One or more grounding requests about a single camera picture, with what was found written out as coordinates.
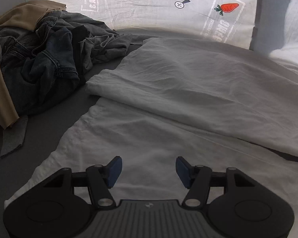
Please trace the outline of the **grey shirt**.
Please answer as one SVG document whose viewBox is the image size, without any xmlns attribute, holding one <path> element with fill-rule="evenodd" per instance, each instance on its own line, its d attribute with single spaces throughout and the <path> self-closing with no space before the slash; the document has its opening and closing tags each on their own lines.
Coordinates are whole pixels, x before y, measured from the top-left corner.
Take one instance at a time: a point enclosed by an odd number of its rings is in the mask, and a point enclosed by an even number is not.
<svg viewBox="0 0 298 238">
<path fill-rule="evenodd" d="M 98 63 L 124 57 L 130 45 L 141 45 L 144 35 L 119 34 L 104 22 L 93 20 L 80 13 L 53 11 L 54 27 L 66 27 L 72 33 L 75 62 L 87 73 Z"/>
</svg>

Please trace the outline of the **white trousers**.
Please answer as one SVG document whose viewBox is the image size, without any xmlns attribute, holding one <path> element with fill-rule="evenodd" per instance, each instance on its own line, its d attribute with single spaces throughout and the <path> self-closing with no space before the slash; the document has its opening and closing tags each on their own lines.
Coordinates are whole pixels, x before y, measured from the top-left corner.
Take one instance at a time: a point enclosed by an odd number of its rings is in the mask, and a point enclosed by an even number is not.
<svg viewBox="0 0 298 238">
<path fill-rule="evenodd" d="M 82 171 L 123 159 L 116 199 L 181 198 L 175 159 L 236 167 L 293 208 L 298 237 L 298 65 L 239 47 L 150 38 L 114 70 L 87 81 L 96 104 L 12 196 L 62 167 Z"/>
</svg>

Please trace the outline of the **grey cloth piece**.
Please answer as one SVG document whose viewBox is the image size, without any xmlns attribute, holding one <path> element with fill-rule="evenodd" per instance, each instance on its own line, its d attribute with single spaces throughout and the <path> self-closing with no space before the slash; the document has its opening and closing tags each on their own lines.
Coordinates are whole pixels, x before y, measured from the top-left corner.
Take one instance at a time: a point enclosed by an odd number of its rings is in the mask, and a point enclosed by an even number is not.
<svg viewBox="0 0 298 238">
<path fill-rule="evenodd" d="M 27 124 L 28 117 L 24 116 L 3 131 L 0 157 L 5 157 L 23 146 Z"/>
</svg>

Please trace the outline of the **dark denim jeans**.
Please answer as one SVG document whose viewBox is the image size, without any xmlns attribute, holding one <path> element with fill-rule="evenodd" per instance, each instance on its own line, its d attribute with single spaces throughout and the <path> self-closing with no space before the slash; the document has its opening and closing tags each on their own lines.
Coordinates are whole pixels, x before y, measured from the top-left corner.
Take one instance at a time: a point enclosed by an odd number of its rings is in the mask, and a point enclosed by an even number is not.
<svg viewBox="0 0 298 238">
<path fill-rule="evenodd" d="M 16 92 L 19 115 L 43 110 L 70 97 L 85 83 L 76 66 L 72 33 L 54 27 L 57 18 L 46 16 L 34 31 L 34 46 L 20 69 L 20 77 L 12 91 Z"/>
</svg>

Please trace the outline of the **carrot print curtain sheet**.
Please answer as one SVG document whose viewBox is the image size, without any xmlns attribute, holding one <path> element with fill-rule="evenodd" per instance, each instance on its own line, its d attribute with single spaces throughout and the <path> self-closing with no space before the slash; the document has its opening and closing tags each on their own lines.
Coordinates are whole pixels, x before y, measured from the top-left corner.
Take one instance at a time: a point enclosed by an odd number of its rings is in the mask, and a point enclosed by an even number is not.
<svg viewBox="0 0 298 238">
<path fill-rule="evenodd" d="M 160 28 L 298 64 L 298 0 L 53 0 L 112 29 Z"/>
</svg>

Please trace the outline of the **tan garment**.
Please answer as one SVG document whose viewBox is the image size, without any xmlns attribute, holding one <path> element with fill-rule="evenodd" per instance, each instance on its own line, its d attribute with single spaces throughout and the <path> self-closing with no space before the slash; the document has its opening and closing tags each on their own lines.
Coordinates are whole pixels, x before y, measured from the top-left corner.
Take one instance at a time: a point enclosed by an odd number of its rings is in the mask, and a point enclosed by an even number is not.
<svg viewBox="0 0 298 238">
<path fill-rule="evenodd" d="M 17 72 L 34 46 L 34 31 L 39 21 L 53 11 L 63 11 L 63 3 L 33 0 L 21 3 L 0 16 L 0 126 L 13 125 L 19 115 L 16 92 L 20 74 Z"/>
</svg>

